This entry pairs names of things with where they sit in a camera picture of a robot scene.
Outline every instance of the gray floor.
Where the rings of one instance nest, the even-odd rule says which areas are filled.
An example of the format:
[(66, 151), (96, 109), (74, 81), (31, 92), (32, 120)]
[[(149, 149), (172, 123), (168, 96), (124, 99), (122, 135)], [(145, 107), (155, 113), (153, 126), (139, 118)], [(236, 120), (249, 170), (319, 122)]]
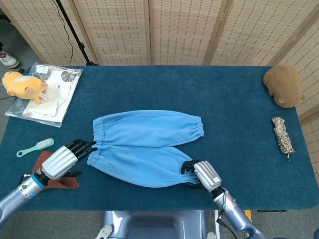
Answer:
[[(0, 20), (0, 41), (4, 43), (5, 50), (21, 61), (22, 68), (26, 69), (35, 61), (39, 61), (18, 31), (5, 20)], [(9, 69), (0, 64), (0, 76), (6, 71)], [(4, 88), (0, 87), (0, 98), (5, 96)], [(0, 141), (8, 120), (4, 113), (9, 109), (12, 101), (13, 99), (0, 101)], [(319, 228), (319, 208), (286, 213), (253, 211), (252, 218), (255, 225), (269, 238), (312, 239), (314, 231)], [(212, 212), (207, 212), (207, 222), (208, 228), (213, 231)], [(92, 239), (97, 235), (101, 223), (102, 212), (21, 211), (9, 219), (0, 230), (0, 238)], [(224, 228), (221, 228), (221, 235), (222, 239), (233, 238)], [(239, 239), (243, 238), (242, 233), (236, 233), (236, 235)]]

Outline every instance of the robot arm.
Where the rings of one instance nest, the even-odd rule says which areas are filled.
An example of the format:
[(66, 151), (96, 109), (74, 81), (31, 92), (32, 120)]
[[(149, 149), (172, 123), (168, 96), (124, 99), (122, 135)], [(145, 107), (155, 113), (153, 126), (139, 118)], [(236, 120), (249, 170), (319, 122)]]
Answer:
[(214, 202), (222, 210), (217, 222), (220, 223), (225, 213), (227, 220), (236, 231), (249, 233), (247, 239), (267, 239), (266, 235), (250, 222), (229, 192), (221, 187), (221, 178), (208, 161), (194, 163), (192, 170), (204, 188), (213, 194)]
[(15, 211), (43, 191), (49, 179), (62, 178), (74, 164), (97, 150), (97, 148), (90, 148), (93, 144), (95, 142), (77, 139), (55, 151), (43, 162), (42, 169), (38, 169), (35, 174), (0, 201), (0, 228)]

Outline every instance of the clear plastic packaging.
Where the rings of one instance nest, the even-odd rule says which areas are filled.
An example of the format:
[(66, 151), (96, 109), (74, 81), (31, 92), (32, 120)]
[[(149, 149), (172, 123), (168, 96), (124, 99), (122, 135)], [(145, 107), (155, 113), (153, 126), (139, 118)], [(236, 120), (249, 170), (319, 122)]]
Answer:
[(5, 115), (61, 127), (81, 74), (82, 69), (43, 65), (36, 62), (30, 69), (29, 75), (36, 76), (47, 83), (41, 103), (36, 104), (34, 100), (15, 98)]

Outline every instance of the brown cloth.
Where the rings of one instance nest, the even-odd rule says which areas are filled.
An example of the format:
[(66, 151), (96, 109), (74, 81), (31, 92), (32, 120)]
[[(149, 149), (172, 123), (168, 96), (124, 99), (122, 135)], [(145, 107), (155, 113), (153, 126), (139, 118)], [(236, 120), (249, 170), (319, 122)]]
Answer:
[[(32, 169), (32, 173), (35, 173), (38, 168), (41, 169), (42, 163), (52, 154), (53, 153), (48, 151), (42, 151)], [(63, 177), (63, 178), (60, 178), (58, 181), (50, 179), (48, 186), (46, 186), (45, 189), (50, 189), (50, 188), (76, 189), (78, 187), (80, 187), (80, 185), (78, 181), (76, 180), (76, 178)]]

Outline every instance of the brown plush toy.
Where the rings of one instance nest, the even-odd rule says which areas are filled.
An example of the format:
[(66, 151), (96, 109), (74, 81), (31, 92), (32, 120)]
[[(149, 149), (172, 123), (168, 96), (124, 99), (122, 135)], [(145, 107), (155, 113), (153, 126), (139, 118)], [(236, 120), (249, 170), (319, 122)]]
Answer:
[(291, 65), (278, 65), (271, 68), (264, 76), (264, 84), (269, 95), (283, 108), (291, 108), (303, 100), (301, 79), (297, 70)]

